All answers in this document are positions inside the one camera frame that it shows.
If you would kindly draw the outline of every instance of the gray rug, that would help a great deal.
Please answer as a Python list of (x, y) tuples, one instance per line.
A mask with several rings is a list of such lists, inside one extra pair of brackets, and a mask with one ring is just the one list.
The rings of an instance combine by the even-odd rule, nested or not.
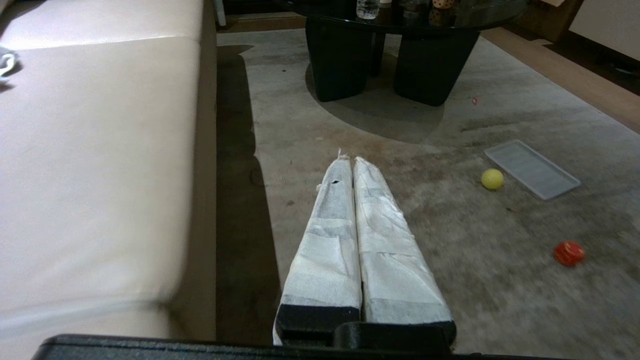
[[(303, 30), (218, 46), (220, 340), (268, 343), (277, 286), (341, 148), (385, 175), (453, 312), (457, 353), (640, 354), (640, 136), (483, 38), (439, 108), (393, 93), (398, 37), (364, 93), (324, 103)], [(508, 176), (484, 190), (483, 151), (510, 139), (582, 186), (550, 201)], [(566, 240), (586, 250), (576, 268), (553, 258)]]

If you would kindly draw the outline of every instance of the tennis ball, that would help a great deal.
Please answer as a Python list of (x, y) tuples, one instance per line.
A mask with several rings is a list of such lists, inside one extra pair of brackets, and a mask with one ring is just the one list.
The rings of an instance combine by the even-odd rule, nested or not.
[(504, 176), (500, 170), (490, 168), (482, 173), (480, 181), (482, 182), (482, 186), (485, 188), (489, 190), (498, 190), (502, 187), (502, 184), (504, 184)]

